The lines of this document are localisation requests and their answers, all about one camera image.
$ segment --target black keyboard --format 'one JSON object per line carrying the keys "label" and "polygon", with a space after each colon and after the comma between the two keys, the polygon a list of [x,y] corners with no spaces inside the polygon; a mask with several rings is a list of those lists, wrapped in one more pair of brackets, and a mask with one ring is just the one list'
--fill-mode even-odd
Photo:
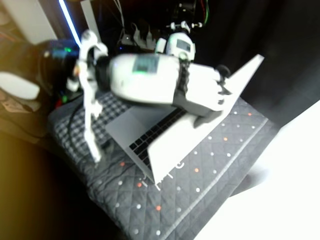
{"label": "black keyboard", "polygon": [[185,111],[177,108],[130,145],[130,149],[134,151],[134,153],[148,166],[148,168],[151,169],[147,152],[147,148],[150,143],[152,143],[153,140],[167,130],[185,113]]}

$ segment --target dark background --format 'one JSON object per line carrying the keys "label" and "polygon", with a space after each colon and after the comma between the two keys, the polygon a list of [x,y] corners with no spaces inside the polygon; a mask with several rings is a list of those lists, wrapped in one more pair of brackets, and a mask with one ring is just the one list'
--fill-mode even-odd
{"label": "dark background", "polygon": [[[170,22],[172,2],[122,0],[126,25],[143,19],[151,27],[163,28]],[[101,35],[111,37],[111,29],[119,29],[119,24],[110,10],[120,19],[113,1],[94,0],[92,5]],[[87,25],[80,3],[69,2],[68,7],[81,33]],[[192,35],[195,62],[213,67],[225,64],[234,72],[255,54],[262,54],[265,61],[242,97],[280,125],[320,99],[320,1],[209,0],[209,7],[207,26]],[[60,35],[70,38],[68,28],[62,29]]]}

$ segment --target open laptop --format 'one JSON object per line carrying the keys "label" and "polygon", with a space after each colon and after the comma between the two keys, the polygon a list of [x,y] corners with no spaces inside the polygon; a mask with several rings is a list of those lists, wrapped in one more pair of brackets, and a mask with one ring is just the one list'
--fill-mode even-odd
{"label": "open laptop", "polygon": [[210,123],[194,128],[197,116],[174,107],[133,106],[106,125],[107,132],[155,184],[160,183],[230,113],[263,62],[256,55],[226,80],[232,94],[225,110]]}

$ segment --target checkered fabric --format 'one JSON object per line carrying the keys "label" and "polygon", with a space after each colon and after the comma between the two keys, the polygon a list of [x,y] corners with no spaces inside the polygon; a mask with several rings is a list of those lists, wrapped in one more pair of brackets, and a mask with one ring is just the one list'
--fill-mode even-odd
{"label": "checkered fabric", "polygon": [[105,125],[129,106],[111,94],[99,101],[103,115],[93,129],[104,158],[98,165],[83,140],[83,110],[76,114],[71,134],[84,155],[78,156],[68,143],[69,117],[52,123],[53,134],[70,155],[89,197],[132,240],[193,239],[279,130],[239,99],[222,123],[156,186],[105,132]]}

